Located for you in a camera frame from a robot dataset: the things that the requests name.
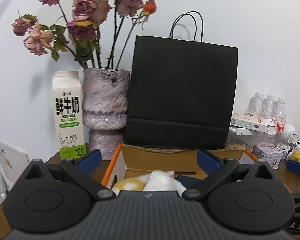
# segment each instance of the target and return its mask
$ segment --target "open box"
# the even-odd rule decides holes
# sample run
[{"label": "open box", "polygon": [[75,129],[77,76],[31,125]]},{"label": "open box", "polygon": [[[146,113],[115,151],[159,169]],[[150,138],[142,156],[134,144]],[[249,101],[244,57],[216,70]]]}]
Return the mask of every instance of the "open box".
[{"label": "open box", "polygon": [[[151,173],[155,170],[174,171],[204,179],[207,174],[200,168],[204,159],[197,159],[198,150],[148,149],[131,145],[119,145],[106,170],[101,184],[111,189],[120,180]],[[234,158],[241,164],[253,164],[257,158],[247,150],[212,150],[220,159]]]}]

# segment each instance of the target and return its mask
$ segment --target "green label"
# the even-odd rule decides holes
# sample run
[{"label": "green label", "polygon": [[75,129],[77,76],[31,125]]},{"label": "green label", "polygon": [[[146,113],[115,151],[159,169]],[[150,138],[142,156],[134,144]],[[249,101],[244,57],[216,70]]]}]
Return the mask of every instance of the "green label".
[{"label": "green label", "polygon": [[76,145],[71,147],[65,147],[60,149],[61,160],[65,158],[80,158],[87,153],[86,145]]},{"label": "green label", "polygon": [[79,122],[69,122],[69,123],[62,123],[62,124],[59,124],[59,126],[61,128],[66,128],[66,127],[74,127],[74,126],[78,126],[79,125]]}]

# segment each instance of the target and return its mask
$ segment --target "ribbed gray surface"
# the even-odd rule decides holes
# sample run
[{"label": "ribbed gray surface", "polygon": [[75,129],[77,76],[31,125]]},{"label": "ribbed gray surface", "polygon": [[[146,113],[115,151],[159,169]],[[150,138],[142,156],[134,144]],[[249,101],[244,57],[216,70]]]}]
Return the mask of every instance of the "ribbed gray surface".
[{"label": "ribbed gray surface", "polygon": [[16,230],[5,240],[292,240],[281,231],[250,236],[216,224],[198,202],[177,192],[123,191],[114,200],[98,202],[91,213],[69,230],[50,235],[27,235]]}]

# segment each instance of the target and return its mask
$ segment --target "bag handle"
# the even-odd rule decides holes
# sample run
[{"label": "bag handle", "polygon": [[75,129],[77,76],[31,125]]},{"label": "bag handle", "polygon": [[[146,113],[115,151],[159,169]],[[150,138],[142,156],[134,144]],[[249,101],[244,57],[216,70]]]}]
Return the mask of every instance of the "bag handle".
[{"label": "bag handle", "polygon": [[189,12],[186,12],[186,13],[184,13],[184,14],[179,15],[179,16],[175,19],[175,21],[173,22],[173,24],[172,24],[172,27],[171,27],[171,30],[170,30],[170,34],[169,34],[169,38],[173,39],[173,31],[174,31],[174,28],[176,27],[178,21],[180,21],[181,18],[184,17],[185,15],[189,15],[189,16],[192,17],[192,19],[193,19],[193,21],[194,21],[194,24],[195,24],[195,32],[194,32],[194,38],[193,38],[193,41],[195,41],[195,38],[196,38],[196,35],[197,35],[197,22],[196,22],[194,16],[191,15],[190,13],[197,13],[197,14],[199,14],[199,16],[200,16],[200,18],[201,18],[201,39],[200,39],[200,41],[202,42],[202,39],[203,39],[203,32],[204,32],[204,23],[203,23],[203,18],[202,18],[202,16],[201,16],[201,14],[200,14],[199,12],[197,12],[197,11],[189,11]]}]

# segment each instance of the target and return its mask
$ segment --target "white cardboard box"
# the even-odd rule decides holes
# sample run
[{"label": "white cardboard box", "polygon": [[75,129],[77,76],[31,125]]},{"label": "white cardboard box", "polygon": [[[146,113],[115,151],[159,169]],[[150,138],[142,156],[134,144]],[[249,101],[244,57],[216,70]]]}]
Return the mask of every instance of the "white cardboard box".
[{"label": "white cardboard box", "polygon": [[248,128],[271,135],[276,134],[275,124],[271,119],[265,119],[257,116],[232,113],[230,125]]}]

